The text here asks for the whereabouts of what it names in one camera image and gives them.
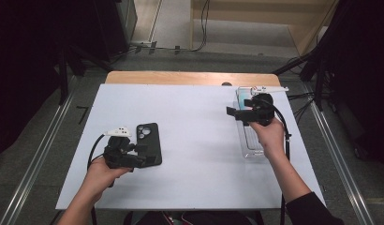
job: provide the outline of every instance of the hand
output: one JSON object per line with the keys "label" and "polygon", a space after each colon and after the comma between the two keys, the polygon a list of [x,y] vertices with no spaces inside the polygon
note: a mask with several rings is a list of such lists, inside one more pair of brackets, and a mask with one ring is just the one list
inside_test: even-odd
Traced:
{"label": "hand", "polygon": [[264,148],[266,158],[284,153],[285,131],[282,122],[277,118],[272,119],[272,122],[267,127],[260,125],[257,122],[248,123],[258,135],[258,141]]}
{"label": "hand", "polygon": [[110,169],[103,157],[95,159],[89,167],[79,193],[96,203],[102,192],[109,187],[112,182],[121,175],[130,172],[131,168]]}

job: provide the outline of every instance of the black phone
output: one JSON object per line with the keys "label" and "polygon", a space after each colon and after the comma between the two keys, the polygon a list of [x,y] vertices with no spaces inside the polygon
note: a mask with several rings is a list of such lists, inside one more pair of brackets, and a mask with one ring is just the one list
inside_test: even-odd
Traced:
{"label": "black phone", "polygon": [[136,130],[137,144],[147,146],[146,151],[138,152],[139,157],[146,157],[142,168],[162,164],[162,150],[157,123],[141,124],[137,126]]}

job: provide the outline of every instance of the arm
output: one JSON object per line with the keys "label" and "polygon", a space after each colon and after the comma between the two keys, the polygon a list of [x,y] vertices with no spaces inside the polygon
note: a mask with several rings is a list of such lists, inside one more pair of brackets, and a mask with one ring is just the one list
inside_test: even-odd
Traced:
{"label": "arm", "polygon": [[258,134],[265,157],[271,163],[286,203],[310,193],[311,190],[297,174],[285,155],[283,124],[274,118],[267,127],[258,123],[250,123],[250,127]]}
{"label": "arm", "polygon": [[94,204],[101,198],[102,192],[129,168],[110,169],[105,159],[94,160],[84,177],[81,187],[65,211],[59,225],[87,224]]}

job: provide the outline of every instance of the black sleeve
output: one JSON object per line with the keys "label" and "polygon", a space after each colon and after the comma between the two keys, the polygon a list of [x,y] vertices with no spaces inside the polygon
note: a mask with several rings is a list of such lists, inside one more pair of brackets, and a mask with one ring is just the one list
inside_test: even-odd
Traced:
{"label": "black sleeve", "polygon": [[344,224],[340,218],[333,217],[320,201],[315,192],[306,194],[287,204],[288,215],[292,224]]}

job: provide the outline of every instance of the black stand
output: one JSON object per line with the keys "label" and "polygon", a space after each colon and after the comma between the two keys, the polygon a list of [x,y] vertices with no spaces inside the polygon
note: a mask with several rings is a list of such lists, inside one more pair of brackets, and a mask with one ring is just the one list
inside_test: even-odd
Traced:
{"label": "black stand", "polygon": [[320,40],[318,45],[311,52],[292,60],[285,66],[273,71],[273,74],[279,76],[280,74],[297,67],[298,65],[305,63],[303,70],[300,73],[300,78],[303,82],[308,82],[312,77],[317,74],[317,82],[315,89],[314,101],[318,108],[322,111],[321,107],[321,94],[323,90],[323,81],[328,69],[328,57],[332,49],[332,42],[338,34],[340,23],[344,20],[348,10],[352,6],[353,1],[351,0],[340,0],[338,7],[334,13],[329,28],[325,32],[323,38]]}
{"label": "black stand", "polygon": [[59,73],[60,73],[60,88],[61,88],[61,97],[60,105],[64,103],[66,97],[68,96],[68,83],[67,83],[67,71],[66,63],[69,64],[69,67],[73,73],[77,76],[83,76],[86,71],[86,67],[81,62],[81,58],[87,59],[90,62],[94,63],[100,68],[103,68],[107,72],[113,71],[113,68],[106,63],[100,61],[99,59],[93,57],[91,54],[85,52],[81,48],[75,45],[68,45],[63,43],[59,50]]}

